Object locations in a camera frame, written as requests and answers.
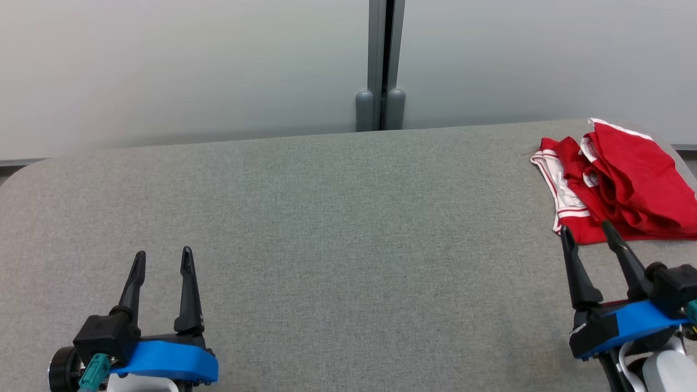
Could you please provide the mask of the left gripper blue body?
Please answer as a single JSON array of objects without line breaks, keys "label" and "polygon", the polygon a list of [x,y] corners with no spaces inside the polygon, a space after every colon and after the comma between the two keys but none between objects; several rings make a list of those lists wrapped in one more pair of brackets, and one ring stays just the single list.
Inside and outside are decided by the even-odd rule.
[{"label": "left gripper blue body", "polygon": [[193,391],[216,384],[219,361],[201,334],[155,335],[139,342],[129,364],[112,370],[107,391]]}]

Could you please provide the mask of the right gripper blue body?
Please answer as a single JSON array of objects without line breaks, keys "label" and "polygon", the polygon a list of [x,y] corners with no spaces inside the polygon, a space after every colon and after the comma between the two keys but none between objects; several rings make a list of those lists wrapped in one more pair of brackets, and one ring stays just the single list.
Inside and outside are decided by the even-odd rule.
[{"label": "right gripper blue body", "polygon": [[669,317],[648,300],[612,303],[590,310],[577,311],[568,345],[575,359],[588,360],[603,352],[622,347],[663,330],[675,330],[689,319],[684,315]]}]

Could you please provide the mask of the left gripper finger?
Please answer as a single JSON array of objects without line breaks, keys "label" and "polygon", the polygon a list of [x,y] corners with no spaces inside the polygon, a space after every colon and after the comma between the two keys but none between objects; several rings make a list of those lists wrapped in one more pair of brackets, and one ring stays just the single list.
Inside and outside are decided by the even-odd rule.
[{"label": "left gripper finger", "polygon": [[130,268],[129,277],[120,295],[119,310],[126,312],[131,322],[137,322],[141,287],[146,275],[146,253],[138,251]]},{"label": "left gripper finger", "polygon": [[193,251],[189,246],[182,249],[182,290],[179,315],[174,321],[178,334],[202,334],[205,330],[201,296],[195,270]]}]

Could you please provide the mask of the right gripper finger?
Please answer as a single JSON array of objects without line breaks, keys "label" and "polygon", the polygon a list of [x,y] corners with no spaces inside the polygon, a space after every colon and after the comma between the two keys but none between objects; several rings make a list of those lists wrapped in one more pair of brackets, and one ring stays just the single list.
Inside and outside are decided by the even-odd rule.
[{"label": "right gripper finger", "polygon": [[592,284],[578,256],[578,245],[573,233],[567,226],[561,228],[561,246],[573,310],[588,310],[600,305],[603,301],[602,293]]},{"label": "right gripper finger", "polygon": [[609,220],[602,222],[602,229],[607,238],[608,248],[616,255],[627,283],[628,300],[647,299],[651,291],[651,283],[645,276],[645,266]]}]

